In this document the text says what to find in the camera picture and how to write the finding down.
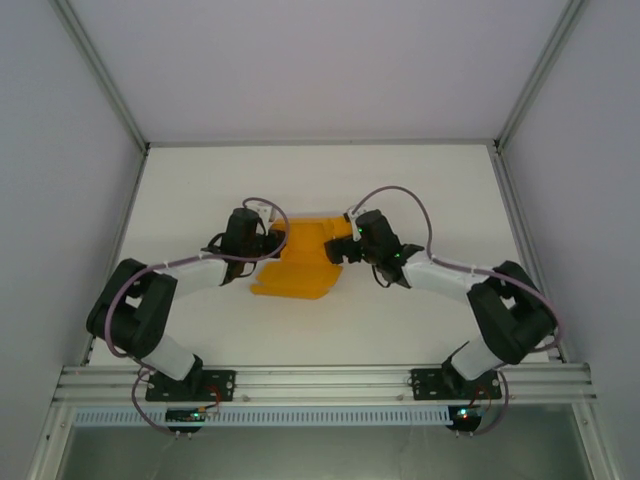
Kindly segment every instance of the yellow object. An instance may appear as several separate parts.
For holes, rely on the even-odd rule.
[[[291,218],[287,245],[279,262],[265,265],[251,285],[256,295],[315,300],[329,293],[338,281],[342,267],[333,265],[324,250],[325,242],[351,235],[351,223],[343,217]],[[284,231],[278,220],[272,230]]]

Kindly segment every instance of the metal frame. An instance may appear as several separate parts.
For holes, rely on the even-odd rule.
[[[100,85],[105,97],[124,128],[143,153],[140,170],[109,259],[110,267],[117,259],[126,226],[140,183],[149,144],[141,133],[122,95],[100,59],[78,16],[68,0],[49,0],[61,23],[72,38],[89,70]],[[538,256],[533,248],[531,233],[511,180],[509,165],[503,152],[534,102],[542,84],[569,35],[584,11],[587,0],[568,0],[554,31],[545,45],[529,79],[516,101],[497,140],[488,139],[405,139],[405,140],[335,140],[335,141],[256,141],[210,143],[157,143],[153,147],[186,146],[258,146],[258,145],[411,145],[411,144],[483,144],[487,145],[496,179],[507,211],[518,253],[536,283],[545,290],[546,282]],[[562,345],[558,360],[571,358]],[[437,407],[464,402],[415,402],[407,381],[412,366],[367,367],[235,367],[238,371],[236,400],[232,408],[250,411],[263,407],[299,408],[391,408]],[[586,457],[597,480],[621,478],[620,468],[611,454],[611,444],[600,422],[596,392],[591,384],[588,366],[552,362],[526,364],[505,368],[510,385],[510,402],[521,405],[571,404],[576,428],[585,448]],[[29,480],[55,479],[62,465],[71,426],[78,409],[90,406],[116,408],[130,404],[134,367],[65,367],[52,406],[38,443]],[[149,404],[140,398],[143,408]]]
[[[147,146],[144,153],[140,155],[140,165],[138,166],[136,178],[133,183],[131,192],[127,197],[127,202],[125,204],[125,207],[122,210],[120,221],[118,222],[118,229],[116,230],[116,235],[113,240],[113,248],[111,249],[111,253],[109,254],[109,261],[107,262],[107,268],[104,271],[103,283],[107,283],[107,280],[109,280],[109,276],[111,275],[111,272],[113,272],[113,270],[116,267],[116,264],[118,263],[118,259],[120,257],[120,251],[122,250],[122,244],[124,242],[124,236],[127,233],[127,228],[129,227],[129,220],[131,219],[133,206],[136,203],[136,198],[138,198],[138,190],[140,189],[140,183],[142,182],[142,175],[144,174],[144,169],[147,165],[148,157],[149,157],[149,147]],[[93,337],[93,335],[90,335],[88,332],[85,338],[86,340],[84,343],[84,348],[82,349],[82,352],[77,362],[80,365],[86,365],[89,362],[89,359],[91,357],[91,352],[93,350],[93,343],[95,342],[95,338]]]
[[[532,241],[531,231],[527,224],[516,186],[512,180],[509,164],[505,162],[503,154],[496,147],[489,148],[489,155],[496,173],[507,217],[511,224],[511,231],[513,232],[518,254],[538,288],[545,295],[549,295],[542,267]],[[566,341],[561,342],[558,356],[564,361],[570,361],[571,358],[575,358],[570,344]],[[599,405],[575,402],[573,404],[573,414],[594,478],[596,480],[622,479],[621,467],[617,455],[614,453],[611,436],[606,431],[601,420],[602,414],[600,413]]]
[[[85,61],[87,67],[93,74],[96,82],[102,89],[102,93],[109,101],[113,112],[116,114],[122,126],[125,128],[133,142],[138,146],[140,152],[146,152],[147,141],[140,131],[133,115],[129,111],[127,104],[119,92],[118,87],[111,78],[107,67],[98,55],[98,51],[93,46],[91,39],[87,35],[78,15],[69,4],[68,0],[49,0],[51,7],[58,15],[60,23],[71,37],[80,56]]]
[[[511,109],[497,138],[499,153],[502,153],[511,143],[518,127],[533,104],[538,92],[549,76],[551,69],[566,45],[571,32],[578,24],[582,13],[587,7],[588,0],[568,0],[560,18],[556,22],[551,36],[547,40],[542,53],[538,57],[529,78],[524,84],[515,105]]]
[[[340,367],[211,367],[236,370],[234,406],[407,406],[466,405],[466,400],[415,401],[410,370],[418,366]],[[427,365],[438,368],[439,365]],[[137,367],[65,367],[53,405],[121,406],[131,404],[131,385]],[[585,364],[522,364],[504,369],[510,402],[555,405],[596,400],[589,367]],[[137,392],[141,405],[143,388]],[[198,406],[198,403],[165,404]]]

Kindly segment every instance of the white platform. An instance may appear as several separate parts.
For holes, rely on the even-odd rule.
[[[121,257],[156,263],[193,255],[247,196],[292,215],[343,212],[388,184],[422,198],[436,254],[487,265],[518,259],[486,147],[450,145],[152,149]],[[385,192],[368,205],[383,211],[402,242],[425,242],[408,196]],[[426,291],[383,290],[366,264],[346,265],[319,300],[255,296],[251,283],[180,299],[167,331],[209,365],[440,363],[479,333],[468,306]],[[91,365],[123,362],[96,341]]]

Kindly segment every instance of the cable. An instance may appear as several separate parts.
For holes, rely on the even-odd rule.
[[[122,297],[126,294],[127,290],[129,290],[129,288],[132,285],[134,285],[141,277],[143,277],[147,273],[150,273],[150,272],[152,272],[154,270],[163,270],[163,269],[166,269],[166,268],[181,267],[183,265],[189,265],[191,263],[196,263],[196,262],[200,262],[200,261],[203,261],[203,260],[210,260],[210,259],[223,259],[223,260],[235,260],[235,261],[240,261],[240,262],[251,262],[251,263],[254,263],[254,265],[255,265],[255,263],[257,263],[257,262],[259,262],[261,260],[266,260],[268,258],[272,258],[275,255],[277,255],[278,253],[280,253],[280,251],[287,244],[287,240],[289,238],[290,224],[289,224],[289,219],[288,219],[287,215],[284,213],[284,211],[278,205],[276,205],[275,203],[271,202],[270,200],[266,200],[266,199],[260,198],[260,197],[249,197],[249,198],[246,198],[246,199],[244,199],[242,201],[242,206],[246,207],[247,202],[251,202],[251,201],[258,201],[258,202],[262,202],[262,203],[266,203],[267,205],[270,205],[271,207],[273,207],[280,214],[280,216],[284,220],[284,224],[285,224],[284,238],[282,239],[282,242],[280,243],[280,245],[278,245],[278,248],[276,248],[273,252],[271,252],[271,253],[269,253],[267,255],[262,255],[260,257],[247,258],[247,257],[237,257],[237,256],[234,256],[234,255],[225,255],[225,254],[204,254],[204,255],[196,255],[196,256],[193,256],[193,257],[183,258],[181,260],[175,260],[173,262],[168,262],[166,264],[165,263],[160,263],[160,264],[156,264],[156,265],[150,265],[148,267],[143,268],[142,270],[140,270],[139,272],[137,272],[136,274],[131,276],[131,278],[129,278],[122,285],[122,287],[120,287],[120,289],[118,290],[116,295],[113,297],[113,301],[111,302],[111,305],[109,305],[109,309],[107,310],[107,315],[106,315],[106,318],[105,318],[105,325],[104,325],[104,339],[105,339],[105,342],[107,343],[107,347],[109,348],[109,351],[113,355],[115,355],[118,358],[128,357],[128,355],[126,353],[119,352],[116,349],[115,345],[113,344],[113,338],[111,336],[111,324],[113,323],[113,314],[115,312],[115,309],[118,306],[118,304],[120,303],[120,301],[122,300]],[[143,377],[145,377],[147,375],[150,375],[152,372],[155,371],[155,369],[153,369],[153,367],[150,367],[149,365],[146,365],[144,362],[142,362],[142,361],[140,361],[138,359],[133,358],[132,360],[134,362],[136,362],[138,365],[140,365],[140,370],[138,370],[138,375],[136,377],[136,380],[133,382],[133,386],[131,388],[131,403],[133,404],[133,407],[136,409],[136,411],[138,412],[140,417],[142,417],[142,419],[150,427],[152,427],[154,430],[156,430],[156,431],[158,431],[160,433],[163,433],[165,435],[173,436],[174,433],[171,432],[171,430],[169,430],[168,428],[162,427],[162,426],[158,425],[157,423],[155,423],[144,412],[144,410],[142,410],[142,408],[140,407],[140,404],[138,403],[138,399],[136,398],[136,389],[138,388],[138,385],[140,384],[140,382],[143,381]],[[218,409],[219,409],[220,408],[220,399],[221,399],[220,392],[217,391],[217,392],[214,392],[214,393],[216,394],[216,405],[218,406]]]
[[[496,373],[502,380],[502,387],[504,389],[504,403],[502,404],[502,408],[500,409],[500,412],[498,413],[498,416],[495,418],[495,420],[491,422],[490,425],[487,425],[486,427],[473,432],[474,437],[477,437],[478,435],[484,435],[493,431],[498,425],[500,425],[500,423],[502,423],[502,420],[504,420],[504,417],[507,414],[507,409],[509,408],[509,384],[507,383],[507,377],[504,376],[502,370],[496,370]]]
[[[374,267],[373,265],[371,265],[371,271],[373,272],[373,278],[376,280],[376,283],[378,285],[380,285],[382,288],[389,288],[391,286],[391,282],[385,285],[380,281],[380,278],[378,278],[378,272],[376,272],[376,267]]]
[[[133,403],[133,408],[136,409],[138,415],[142,417],[147,425],[164,435],[170,435],[173,437],[175,436],[175,433],[173,433],[168,428],[158,425],[156,422],[154,422],[151,417],[149,417],[149,415],[147,415],[144,410],[142,410],[142,407],[140,406],[140,404],[138,403],[138,399],[136,398],[136,390],[138,388],[138,385],[140,384],[140,381],[142,380],[142,377],[151,374],[151,372],[151,370],[144,367],[140,367],[140,370],[138,370],[138,376],[135,382],[133,382],[133,387],[131,388],[131,403]]]
[[[174,268],[174,267],[182,267],[184,265],[189,265],[191,263],[196,263],[196,262],[200,262],[203,260],[211,260],[211,259],[222,259],[222,260],[235,260],[238,262],[260,262],[262,260],[266,260],[268,258],[272,258],[274,256],[276,256],[278,253],[280,253],[280,251],[285,247],[285,245],[287,244],[287,240],[289,239],[289,219],[287,218],[287,215],[284,213],[284,211],[275,203],[266,200],[264,198],[260,198],[260,197],[249,197],[249,198],[245,198],[242,201],[242,206],[246,207],[247,202],[251,202],[251,201],[258,201],[258,202],[262,202],[262,203],[266,203],[267,205],[270,205],[271,207],[273,207],[282,217],[282,219],[284,220],[284,224],[285,224],[285,232],[284,232],[284,238],[282,239],[282,242],[280,243],[280,245],[278,245],[278,248],[276,248],[273,252],[267,254],[267,255],[262,255],[260,257],[253,257],[253,258],[249,258],[249,257],[236,257],[235,255],[226,255],[226,254],[213,254],[213,253],[209,253],[209,254],[203,254],[203,255],[196,255],[193,257],[188,257],[188,258],[183,258],[180,260],[174,260],[173,262],[168,262],[168,263],[159,263],[156,265],[149,265],[148,267],[143,268],[142,270],[140,270],[139,272],[137,272],[136,274],[132,275],[126,282],[124,282],[124,284],[122,285],[122,287],[120,287],[120,290],[118,290],[118,292],[116,293],[116,295],[113,297],[113,301],[111,302],[111,305],[109,305],[109,309],[107,310],[107,315],[106,315],[106,319],[104,322],[104,340],[107,343],[107,347],[109,348],[109,351],[115,355],[118,358],[125,358],[128,355],[126,353],[122,353],[119,352],[115,345],[113,344],[113,338],[111,337],[111,324],[113,323],[113,314],[115,313],[116,307],[118,306],[118,304],[120,303],[120,300],[122,300],[122,297],[127,293],[127,290],[129,290],[129,288],[134,285],[141,277],[143,277],[144,275],[146,275],[147,273],[153,272],[154,270],[164,270],[166,268]]]
[[[487,413],[489,411],[489,409],[491,408],[491,395],[489,394],[489,390],[487,390],[484,386],[482,385],[478,385],[478,387],[476,388],[475,393],[473,394],[473,399],[471,400],[471,403],[469,403],[469,405],[467,405],[466,408],[471,408],[473,407],[473,404],[476,403],[476,400],[478,400],[478,394],[480,392],[484,392],[484,394],[487,396],[487,399],[489,400],[489,405],[487,406],[487,408],[484,410],[484,413]]]
[[[407,195],[409,195],[411,198],[413,198],[415,202],[418,204],[418,207],[420,207],[420,210],[422,211],[422,215],[424,216],[424,219],[427,222],[427,244],[426,244],[427,257],[433,263],[435,263],[436,265],[440,265],[441,267],[448,268],[450,270],[455,270],[457,272],[484,275],[487,277],[497,278],[502,282],[510,283],[511,285],[514,285],[519,289],[525,291],[529,295],[532,295],[533,297],[535,297],[547,308],[547,310],[551,313],[551,315],[554,317],[556,322],[555,338],[548,345],[545,345],[540,348],[534,348],[531,351],[532,353],[546,352],[558,346],[558,344],[564,337],[564,331],[565,331],[564,322],[562,321],[560,315],[558,315],[558,312],[556,311],[555,307],[551,304],[551,302],[547,300],[547,298],[544,295],[542,295],[538,290],[536,290],[535,288],[531,288],[529,285],[526,285],[525,283],[522,283],[521,281],[516,280],[515,278],[511,278],[502,273],[494,272],[493,270],[472,268],[466,265],[457,265],[457,264],[449,263],[444,260],[440,260],[439,258],[436,258],[431,248],[433,243],[433,226],[431,225],[431,218],[429,217],[429,212],[427,212],[427,209],[424,206],[424,203],[422,203],[422,200],[420,200],[420,198],[408,188],[401,187],[398,185],[387,185],[385,187],[376,188],[372,192],[365,195],[364,198],[360,200],[360,202],[358,202],[358,204],[353,208],[353,211],[357,211],[358,209],[360,209],[360,207],[362,207],[362,205],[367,200],[369,200],[371,197],[373,197],[374,195],[380,192],[384,192],[385,190],[399,190],[401,192],[404,192]]]
[[[219,415],[220,414],[220,402],[222,401],[222,394],[220,393],[220,390],[215,385],[207,385],[204,388],[206,388],[207,390],[209,390],[210,392],[212,392],[216,396],[216,403],[212,403],[211,405],[207,405],[206,407],[204,407],[204,409],[205,410],[209,410],[212,407],[216,407],[216,415]]]

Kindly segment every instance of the robotic arm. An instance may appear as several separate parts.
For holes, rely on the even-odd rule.
[[[156,370],[153,380],[157,386],[178,391],[178,397],[185,400],[200,388],[202,360],[164,333],[171,305],[180,297],[244,276],[246,264],[254,263],[254,258],[277,258],[285,235],[269,231],[274,213],[272,206],[257,201],[236,208],[226,231],[209,242],[197,261],[151,267],[117,301],[111,316],[111,341],[125,352],[124,356]],[[118,265],[89,314],[89,333],[106,340],[109,309],[118,293],[135,275],[149,268],[133,259]]]
[[[362,258],[388,282],[385,286],[426,289],[471,306],[481,335],[442,365],[445,382],[453,391],[494,368],[519,364],[556,328],[554,317],[538,298],[496,278],[508,277],[535,290],[517,263],[478,268],[478,273],[450,262],[436,263],[423,247],[401,244],[379,210],[349,211],[347,216],[355,224],[354,237],[326,245],[334,263],[342,263],[342,256],[349,262]]]

